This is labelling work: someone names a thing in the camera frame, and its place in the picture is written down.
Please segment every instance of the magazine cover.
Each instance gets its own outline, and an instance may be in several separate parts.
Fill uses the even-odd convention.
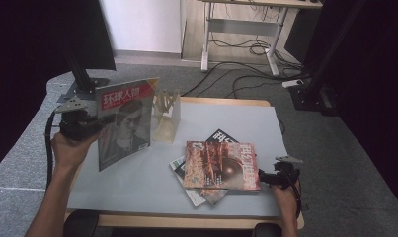
[[[187,141],[185,188],[260,189],[254,144]]]
[[[177,174],[181,184],[183,184],[185,177],[186,159],[185,156],[178,158],[170,163],[171,168]],[[202,204],[202,202],[208,201],[212,205],[216,205],[228,192],[228,190],[208,190],[208,189],[190,189],[186,190],[190,200],[195,206]]]
[[[154,78],[96,89],[97,118],[112,121],[103,128],[98,139],[100,171],[150,146],[157,85],[158,79]]]
[[[224,132],[222,129],[218,129],[211,137],[208,138],[207,141],[217,141],[217,142],[236,142],[232,136]]]
[[[178,158],[177,160],[171,161],[170,166],[174,172],[177,174],[177,179],[183,184],[184,180],[184,156]],[[205,203],[204,197],[201,196],[199,190],[186,190],[187,195],[192,201],[194,206],[199,206]]]

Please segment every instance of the desk leg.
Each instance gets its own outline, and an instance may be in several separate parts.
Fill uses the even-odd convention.
[[[267,56],[267,59],[269,60],[269,65],[272,68],[273,75],[276,77],[279,76],[279,70],[276,65],[276,60],[274,59],[274,53],[276,51],[277,43],[279,42],[279,34],[281,33],[282,26],[284,25],[284,20],[285,20],[285,16],[287,15],[287,11],[288,11],[288,8],[286,8],[286,7],[281,8],[281,12],[279,15],[279,22],[278,22],[278,26],[276,29],[274,41],[273,41],[272,45],[270,46],[270,48],[266,49],[266,56]]]
[[[201,71],[206,72],[208,70],[208,25],[210,24],[210,10],[211,3],[205,3],[205,23],[204,23],[204,45],[202,46],[201,55]]]

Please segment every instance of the white desk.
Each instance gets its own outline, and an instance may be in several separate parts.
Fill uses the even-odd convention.
[[[322,8],[322,3],[312,3],[309,0],[200,0],[205,3],[205,27],[204,27],[204,45],[201,55],[201,71],[208,70],[208,34],[210,32],[216,33],[232,33],[243,35],[256,36],[271,36],[274,37],[269,49],[266,49],[267,60],[272,69],[274,76],[279,76],[279,70],[273,54],[276,51],[276,46],[279,41],[279,34],[281,33],[284,24],[285,16],[288,8],[307,8],[319,9]],[[237,21],[227,19],[211,18],[211,5],[214,3],[226,4],[242,4],[242,5],[257,5],[257,6],[273,6],[280,7],[279,20],[276,23],[265,22],[251,22],[251,21]]]
[[[151,147],[99,172],[94,143],[72,189],[69,211],[97,209],[103,226],[252,229],[259,222],[279,222],[266,185],[255,193],[229,191],[216,206],[192,205],[169,163],[185,154],[187,140],[206,140],[218,128],[253,142],[258,167],[266,172],[274,171],[275,157],[287,154],[267,101],[182,98],[173,144],[152,141]]]

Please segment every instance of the wrist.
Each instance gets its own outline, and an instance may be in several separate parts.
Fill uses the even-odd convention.
[[[283,236],[297,236],[297,219],[295,215],[281,217]]]
[[[58,181],[72,181],[78,168],[56,165],[53,171],[53,179]]]
[[[296,219],[297,205],[296,203],[291,203],[287,206],[280,206],[279,212],[281,214],[281,219]]]

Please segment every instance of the human arm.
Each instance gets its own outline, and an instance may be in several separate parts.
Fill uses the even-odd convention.
[[[63,236],[63,222],[72,180],[98,134],[82,141],[72,141],[57,133],[51,141],[55,167],[51,183],[26,237]]]
[[[275,193],[276,203],[279,207],[282,222],[282,237],[296,237],[297,236],[297,202],[296,194],[292,187],[288,187],[285,190],[281,189],[281,186],[272,186],[273,192]]]

